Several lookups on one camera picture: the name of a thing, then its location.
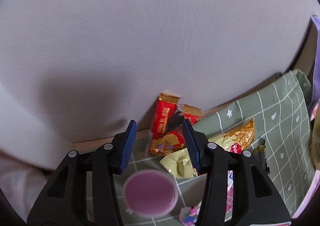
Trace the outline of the pink white flat packet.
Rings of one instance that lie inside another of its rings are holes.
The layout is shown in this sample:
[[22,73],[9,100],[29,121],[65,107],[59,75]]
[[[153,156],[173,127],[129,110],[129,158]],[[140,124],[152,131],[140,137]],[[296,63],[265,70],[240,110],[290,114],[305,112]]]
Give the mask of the pink white flat packet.
[[232,209],[233,209],[233,171],[228,171],[228,180],[227,180],[227,202],[226,202],[226,214],[225,222],[232,218]]

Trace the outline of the yellow red snack bag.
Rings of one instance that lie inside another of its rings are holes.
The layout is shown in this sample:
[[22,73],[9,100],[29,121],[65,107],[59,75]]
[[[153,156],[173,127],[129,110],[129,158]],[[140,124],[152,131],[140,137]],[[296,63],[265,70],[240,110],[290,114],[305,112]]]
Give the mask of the yellow red snack bag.
[[216,143],[225,151],[232,153],[241,153],[247,149],[254,141],[255,123],[254,119],[224,132],[218,136],[208,139],[210,143]]

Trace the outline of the pink plastic cup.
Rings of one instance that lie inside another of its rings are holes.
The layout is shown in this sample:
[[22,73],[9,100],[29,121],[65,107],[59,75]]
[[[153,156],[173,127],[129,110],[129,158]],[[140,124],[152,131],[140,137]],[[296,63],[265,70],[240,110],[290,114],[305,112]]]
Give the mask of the pink plastic cup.
[[131,175],[123,186],[125,205],[141,217],[169,214],[178,201],[174,180],[158,170],[142,170]]

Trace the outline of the colourful cup lid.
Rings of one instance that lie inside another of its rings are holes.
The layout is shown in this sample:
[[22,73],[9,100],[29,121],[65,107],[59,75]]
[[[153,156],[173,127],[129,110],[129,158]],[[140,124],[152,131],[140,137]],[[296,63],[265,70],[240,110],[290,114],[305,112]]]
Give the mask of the colourful cup lid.
[[179,221],[185,226],[195,226],[199,216],[201,203],[192,207],[184,207],[180,210]]

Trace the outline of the pale yellow wrapper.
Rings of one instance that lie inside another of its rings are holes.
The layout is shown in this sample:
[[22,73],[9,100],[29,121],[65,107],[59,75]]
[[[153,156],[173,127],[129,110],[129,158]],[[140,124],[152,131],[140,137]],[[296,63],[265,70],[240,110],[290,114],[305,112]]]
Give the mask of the pale yellow wrapper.
[[168,154],[159,163],[177,179],[192,179],[198,176],[196,169],[192,166],[187,148]]

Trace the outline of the green grid bed sheet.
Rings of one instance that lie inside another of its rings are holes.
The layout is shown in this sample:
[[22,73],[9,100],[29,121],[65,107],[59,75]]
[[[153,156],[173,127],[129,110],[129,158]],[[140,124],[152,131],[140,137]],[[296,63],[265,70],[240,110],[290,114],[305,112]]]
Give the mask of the green grid bed sheet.
[[[266,146],[270,179],[291,215],[301,205],[315,176],[309,153],[311,129],[306,106],[310,91],[306,76],[298,70],[290,71],[264,89],[207,116],[195,127],[213,137],[254,120],[255,137],[251,148],[261,144]],[[148,144],[148,134],[139,134],[128,168],[114,178],[123,222],[125,225],[179,225],[180,210],[201,201],[206,176],[176,179],[177,204],[163,217],[142,218],[124,204],[123,186],[130,175],[144,169],[162,170],[160,158],[147,155]]]

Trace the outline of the red foil snack bag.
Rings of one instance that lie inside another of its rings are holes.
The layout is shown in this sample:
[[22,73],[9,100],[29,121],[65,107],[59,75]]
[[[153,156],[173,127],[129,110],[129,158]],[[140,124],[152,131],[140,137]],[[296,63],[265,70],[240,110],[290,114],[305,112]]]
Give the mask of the red foil snack bag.
[[181,149],[184,140],[178,132],[167,132],[169,120],[177,110],[180,96],[165,91],[156,101],[156,109],[150,128],[150,143],[147,154],[164,156]]

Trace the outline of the small red gold wrapper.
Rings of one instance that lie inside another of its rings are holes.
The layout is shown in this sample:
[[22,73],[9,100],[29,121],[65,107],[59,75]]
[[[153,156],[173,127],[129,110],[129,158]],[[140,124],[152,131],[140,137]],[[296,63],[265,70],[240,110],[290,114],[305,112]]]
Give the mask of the small red gold wrapper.
[[192,125],[203,118],[202,110],[187,104],[179,104],[177,109],[182,113],[185,119],[189,119]]

